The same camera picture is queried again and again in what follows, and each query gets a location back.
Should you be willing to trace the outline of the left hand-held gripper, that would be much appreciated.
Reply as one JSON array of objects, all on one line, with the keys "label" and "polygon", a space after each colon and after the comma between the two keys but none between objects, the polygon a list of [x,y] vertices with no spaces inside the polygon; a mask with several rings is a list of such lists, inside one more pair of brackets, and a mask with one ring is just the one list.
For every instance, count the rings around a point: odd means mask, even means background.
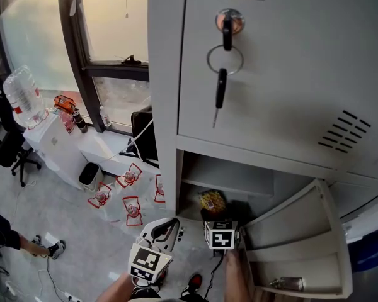
[{"label": "left hand-held gripper", "polygon": [[180,221],[176,218],[161,218],[144,227],[129,256],[128,273],[135,287],[149,288],[166,275],[173,260],[169,252],[173,250],[179,230]]}]

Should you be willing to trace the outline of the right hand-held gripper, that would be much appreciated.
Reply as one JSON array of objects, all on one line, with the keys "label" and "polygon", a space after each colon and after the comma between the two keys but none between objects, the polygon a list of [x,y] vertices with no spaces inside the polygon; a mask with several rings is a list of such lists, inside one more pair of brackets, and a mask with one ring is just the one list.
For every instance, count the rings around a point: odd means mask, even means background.
[{"label": "right hand-held gripper", "polygon": [[251,207],[248,202],[232,200],[229,214],[233,221],[214,221],[215,214],[205,208],[201,209],[200,214],[204,221],[205,241],[213,257],[216,257],[239,247],[241,236],[238,224],[246,224],[251,220]]}]

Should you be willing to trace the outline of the yellow snack packet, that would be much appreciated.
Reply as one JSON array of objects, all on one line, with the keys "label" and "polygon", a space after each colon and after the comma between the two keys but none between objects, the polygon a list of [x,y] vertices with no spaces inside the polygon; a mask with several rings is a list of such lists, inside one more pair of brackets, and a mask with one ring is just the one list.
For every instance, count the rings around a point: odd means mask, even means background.
[{"label": "yellow snack packet", "polygon": [[211,189],[199,194],[200,204],[212,214],[223,213],[226,210],[226,202],[220,192]]}]

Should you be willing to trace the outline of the grey metal locker cabinet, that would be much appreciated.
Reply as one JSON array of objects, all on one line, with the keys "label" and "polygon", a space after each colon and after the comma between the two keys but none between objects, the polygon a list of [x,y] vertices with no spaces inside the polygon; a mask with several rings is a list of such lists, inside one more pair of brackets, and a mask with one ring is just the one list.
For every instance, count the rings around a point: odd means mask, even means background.
[{"label": "grey metal locker cabinet", "polygon": [[[206,56],[226,8],[245,20],[244,65],[213,129]],[[201,219],[195,195],[215,189],[248,202],[251,222],[315,179],[342,226],[378,212],[378,0],[148,0],[148,49],[170,212]]]}]

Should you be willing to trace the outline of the person's right forearm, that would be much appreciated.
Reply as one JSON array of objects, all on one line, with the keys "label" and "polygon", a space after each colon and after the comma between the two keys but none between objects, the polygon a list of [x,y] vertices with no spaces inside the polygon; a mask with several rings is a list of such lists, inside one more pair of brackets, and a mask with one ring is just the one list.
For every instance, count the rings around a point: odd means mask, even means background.
[{"label": "person's right forearm", "polygon": [[228,250],[225,255],[225,261],[224,302],[251,302],[237,251]]}]

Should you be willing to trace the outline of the person's left forearm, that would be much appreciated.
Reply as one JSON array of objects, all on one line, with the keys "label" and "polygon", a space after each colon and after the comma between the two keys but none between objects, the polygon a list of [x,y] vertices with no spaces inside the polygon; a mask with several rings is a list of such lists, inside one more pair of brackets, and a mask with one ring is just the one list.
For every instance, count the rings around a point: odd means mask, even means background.
[{"label": "person's left forearm", "polygon": [[124,273],[95,302],[129,302],[134,288],[131,275]]}]

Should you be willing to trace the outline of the grey locker door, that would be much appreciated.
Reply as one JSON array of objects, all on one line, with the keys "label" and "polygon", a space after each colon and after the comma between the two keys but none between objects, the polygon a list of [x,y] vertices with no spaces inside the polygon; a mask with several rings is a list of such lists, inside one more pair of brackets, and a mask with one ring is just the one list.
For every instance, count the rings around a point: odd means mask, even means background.
[{"label": "grey locker door", "polygon": [[346,299],[353,292],[345,231],[321,179],[243,226],[241,239],[251,294]]}]

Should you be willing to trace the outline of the person's right shoe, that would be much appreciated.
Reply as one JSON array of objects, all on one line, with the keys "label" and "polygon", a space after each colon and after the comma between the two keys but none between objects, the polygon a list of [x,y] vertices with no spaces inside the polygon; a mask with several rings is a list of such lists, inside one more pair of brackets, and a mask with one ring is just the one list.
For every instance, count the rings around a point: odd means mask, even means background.
[{"label": "person's right shoe", "polygon": [[199,273],[194,274],[190,279],[185,289],[181,293],[181,298],[183,301],[195,301],[197,299],[202,299],[198,294],[198,290],[202,285],[202,276]]}]

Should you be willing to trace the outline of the small black waste bin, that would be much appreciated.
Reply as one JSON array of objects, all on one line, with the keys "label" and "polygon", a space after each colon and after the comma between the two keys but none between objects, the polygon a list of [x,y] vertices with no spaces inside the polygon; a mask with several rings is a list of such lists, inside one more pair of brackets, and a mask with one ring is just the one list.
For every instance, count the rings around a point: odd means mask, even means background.
[{"label": "small black waste bin", "polygon": [[103,182],[104,176],[98,164],[88,162],[79,176],[79,182],[84,190],[95,191],[99,183]]}]

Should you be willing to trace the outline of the black backpack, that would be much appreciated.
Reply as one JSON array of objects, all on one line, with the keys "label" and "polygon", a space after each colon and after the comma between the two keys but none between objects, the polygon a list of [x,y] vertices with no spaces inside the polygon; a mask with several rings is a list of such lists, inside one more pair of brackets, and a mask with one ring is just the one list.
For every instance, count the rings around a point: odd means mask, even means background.
[{"label": "black backpack", "polygon": [[132,151],[144,162],[158,161],[158,151],[154,132],[152,106],[133,112],[131,116],[133,139]]}]

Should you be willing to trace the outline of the white window sill ledge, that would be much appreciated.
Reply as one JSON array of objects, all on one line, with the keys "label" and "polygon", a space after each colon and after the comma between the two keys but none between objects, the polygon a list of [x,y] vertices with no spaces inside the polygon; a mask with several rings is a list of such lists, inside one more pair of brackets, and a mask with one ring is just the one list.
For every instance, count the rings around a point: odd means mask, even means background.
[{"label": "white window sill ledge", "polygon": [[84,134],[74,134],[77,147],[87,161],[98,164],[105,172],[121,176],[128,171],[131,164],[135,164],[143,172],[159,174],[159,168],[144,163],[140,158],[119,154],[127,146],[129,138],[128,135],[110,131],[98,133],[94,128]]}]

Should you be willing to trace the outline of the small clear plastic bottle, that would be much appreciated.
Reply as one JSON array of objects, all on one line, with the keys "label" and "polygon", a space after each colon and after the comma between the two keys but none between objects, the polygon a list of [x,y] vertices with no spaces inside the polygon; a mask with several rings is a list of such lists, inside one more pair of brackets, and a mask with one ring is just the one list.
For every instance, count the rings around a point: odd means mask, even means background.
[{"label": "small clear plastic bottle", "polygon": [[103,120],[104,125],[108,128],[111,127],[112,123],[110,121],[109,115],[106,112],[106,109],[104,106],[100,106],[100,115]]}]

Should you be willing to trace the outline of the white water dispenser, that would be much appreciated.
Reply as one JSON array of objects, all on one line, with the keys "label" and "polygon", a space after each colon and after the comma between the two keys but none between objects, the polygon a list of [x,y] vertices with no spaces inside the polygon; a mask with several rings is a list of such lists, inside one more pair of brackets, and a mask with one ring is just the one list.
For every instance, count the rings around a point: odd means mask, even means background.
[{"label": "white water dispenser", "polygon": [[69,185],[83,189],[79,176],[88,161],[57,115],[50,113],[39,125],[26,129],[23,136],[50,170]]}]

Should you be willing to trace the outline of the black tumbler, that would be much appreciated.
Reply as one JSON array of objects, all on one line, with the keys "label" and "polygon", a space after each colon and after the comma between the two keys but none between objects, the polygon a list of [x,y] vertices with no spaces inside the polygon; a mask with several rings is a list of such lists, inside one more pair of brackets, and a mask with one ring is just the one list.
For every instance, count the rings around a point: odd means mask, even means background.
[{"label": "black tumbler", "polygon": [[79,128],[80,132],[81,133],[87,133],[88,132],[88,126],[87,126],[85,120],[83,119],[83,117],[81,116],[80,112],[78,110],[75,110],[75,112],[73,112],[72,115],[73,115],[75,124]]}]

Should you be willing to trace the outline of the white counter unit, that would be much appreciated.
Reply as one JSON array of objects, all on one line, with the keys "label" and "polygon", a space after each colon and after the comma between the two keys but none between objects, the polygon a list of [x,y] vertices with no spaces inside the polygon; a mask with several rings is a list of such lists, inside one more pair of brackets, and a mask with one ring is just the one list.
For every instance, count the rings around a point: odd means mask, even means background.
[{"label": "white counter unit", "polygon": [[346,243],[351,244],[378,230],[378,212],[362,215],[343,224]]}]

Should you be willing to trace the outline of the pink patterned bag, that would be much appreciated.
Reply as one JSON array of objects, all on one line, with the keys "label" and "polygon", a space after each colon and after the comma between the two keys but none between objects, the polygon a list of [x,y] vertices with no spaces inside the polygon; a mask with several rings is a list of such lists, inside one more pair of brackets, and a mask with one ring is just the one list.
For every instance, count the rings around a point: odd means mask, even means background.
[{"label": "pink patterned bag", "polygon": [[70,134],[75,127],[74,117],[70,113],[67,113],[65,111],[60,111],[59,117],[60,117],[66,131],[68,132],[68,134]]}]

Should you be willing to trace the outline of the blue box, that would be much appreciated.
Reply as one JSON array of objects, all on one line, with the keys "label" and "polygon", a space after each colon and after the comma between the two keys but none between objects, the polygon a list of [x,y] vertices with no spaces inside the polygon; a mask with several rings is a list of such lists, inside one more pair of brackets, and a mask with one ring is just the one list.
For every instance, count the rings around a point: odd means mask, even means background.
[{"label": "blue box", "polygon": [[352,272],[363,272],[378,266],[378,231],[348,244]]}]

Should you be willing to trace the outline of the orange bag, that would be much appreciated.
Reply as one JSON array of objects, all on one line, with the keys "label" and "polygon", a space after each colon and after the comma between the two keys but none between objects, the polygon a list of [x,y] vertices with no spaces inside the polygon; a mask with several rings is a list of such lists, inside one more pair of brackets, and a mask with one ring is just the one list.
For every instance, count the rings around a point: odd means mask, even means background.
[{"label": "orange bag", "polygon": [[76,103],[74,100],[65,95],[56,96],[54,98],[54,106],[69,114],[73,114],[76,110]]}]

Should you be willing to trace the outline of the black office chair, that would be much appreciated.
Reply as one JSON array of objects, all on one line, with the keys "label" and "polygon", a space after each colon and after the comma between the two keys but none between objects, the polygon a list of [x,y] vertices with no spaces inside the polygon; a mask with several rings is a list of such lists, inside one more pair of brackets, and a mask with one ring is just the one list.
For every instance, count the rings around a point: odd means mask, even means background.
[{"label": "black office chair", "polygon": [[13,176],[16,175],[15,170],[20,168],[20,184],[25,187],[26,183],[23,180],[25,164],[32,164],[38,170],[42,168],[37,161],[29,159],[33,149],[25,150],[23,145],[25,138],[23,133],[25,128],[19,125],[13,115],[13,108],[8,101],[3,88],[0,87],[0,122],[6,131],[3,140],[0,143],[0,165],[11,168]]}]

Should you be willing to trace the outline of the large clear water bottle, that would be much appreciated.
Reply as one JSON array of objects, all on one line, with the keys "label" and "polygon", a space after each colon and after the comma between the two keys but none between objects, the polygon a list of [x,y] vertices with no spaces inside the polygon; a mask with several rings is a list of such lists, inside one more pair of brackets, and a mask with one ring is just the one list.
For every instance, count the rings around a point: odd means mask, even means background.
[{"label": "large clear water bottle", "polygon": [[26,129],[34,129],[47,118],[45,101],[28,66],[23,65],[10,74],[3,90]]}]

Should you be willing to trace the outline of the black keys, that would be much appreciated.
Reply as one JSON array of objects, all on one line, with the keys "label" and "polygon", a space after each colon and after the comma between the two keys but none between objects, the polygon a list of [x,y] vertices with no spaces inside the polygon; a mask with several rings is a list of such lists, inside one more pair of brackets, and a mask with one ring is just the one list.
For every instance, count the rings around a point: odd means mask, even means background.
[{"label": "black keys", "polygon": [[[243,15],[236,9],[226,8],[217,13],[215,17],[215,24],[217,29],[222,33],[222,44],[212,47],[206,56],[208,68],[217,74],[217,87],[215,92],[215,113],[212,123],[214,129],[217,123],[219,110],[222,109],[224,104],[224,97],[226,93],[227,78],[238,73],[244,65],[243,53],[236,46],[233,45],[233,36],[242,32],[245,26]],[[225,68],[215,69],[211,64],[211,56],[218,48],[222,48],[225,52],[235,51],[238,53],[240,62],[237,69],[228,72]]]}]

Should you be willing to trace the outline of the black window frame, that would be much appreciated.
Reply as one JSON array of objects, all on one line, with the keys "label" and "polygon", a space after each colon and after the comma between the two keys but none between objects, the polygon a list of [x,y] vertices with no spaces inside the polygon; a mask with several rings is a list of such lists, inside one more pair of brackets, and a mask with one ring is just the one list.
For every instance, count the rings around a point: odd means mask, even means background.
[{"label": "black window frame", "polygon": [[[0,0],[0,84],[26,65],[48,106],[65,95],[96,131],[131,134],[132,113],[151,103],[147,7],[148,0]],[[142,64],[121,64],[129,55]]]}]

